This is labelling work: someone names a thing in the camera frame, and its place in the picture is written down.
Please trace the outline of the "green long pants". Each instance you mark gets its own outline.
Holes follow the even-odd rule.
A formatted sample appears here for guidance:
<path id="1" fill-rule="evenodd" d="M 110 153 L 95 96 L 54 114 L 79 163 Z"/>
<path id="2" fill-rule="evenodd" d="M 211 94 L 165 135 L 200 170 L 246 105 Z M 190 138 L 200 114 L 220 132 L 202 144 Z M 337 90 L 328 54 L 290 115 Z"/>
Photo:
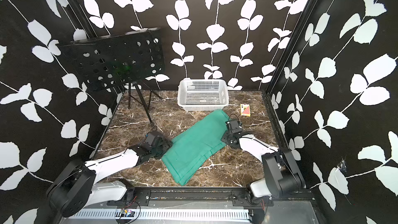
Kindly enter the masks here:
<path id="1" fill-rule="evenodd" d="M 184 186 L 204 162 L 226 145 L 221 141 L 229 116 L 216 110 L 176 136 L 162 161 L 174 181 Z"/>

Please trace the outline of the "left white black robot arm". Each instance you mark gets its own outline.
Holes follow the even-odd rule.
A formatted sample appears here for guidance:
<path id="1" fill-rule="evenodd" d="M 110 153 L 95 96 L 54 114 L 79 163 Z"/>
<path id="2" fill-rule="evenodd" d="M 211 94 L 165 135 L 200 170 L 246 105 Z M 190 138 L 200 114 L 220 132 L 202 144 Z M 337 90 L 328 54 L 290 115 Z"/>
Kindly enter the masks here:
<path id="1" fill-rule="evenodd" d="M 109 157 L 86 162 L 73 160 L 48 188 L 49 205 L 63 217 L 71 217 L 86 206 L 119 201 L 130 188 L 129 182 L 102 183 L 101 180 L 151 158 L 161 159 L 172 146 L 173 143 L 162 136 L 148 135 L 140 144 Z"/>

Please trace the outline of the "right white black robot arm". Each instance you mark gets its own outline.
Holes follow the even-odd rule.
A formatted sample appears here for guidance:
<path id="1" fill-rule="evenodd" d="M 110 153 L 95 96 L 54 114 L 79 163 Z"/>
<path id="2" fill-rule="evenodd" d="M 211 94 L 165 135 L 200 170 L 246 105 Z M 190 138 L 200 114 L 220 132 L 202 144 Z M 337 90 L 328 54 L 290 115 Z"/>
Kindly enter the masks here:
<path id="1" fill-rule="evenodd" d="M 247 132 L 226 131 L 221 141 L 261 161 L 264 178 L 249 184 L 248 191 L 252 197 L 278 199 L 305 188 L 304 177 L 292 150 L 268 145 Z"/>

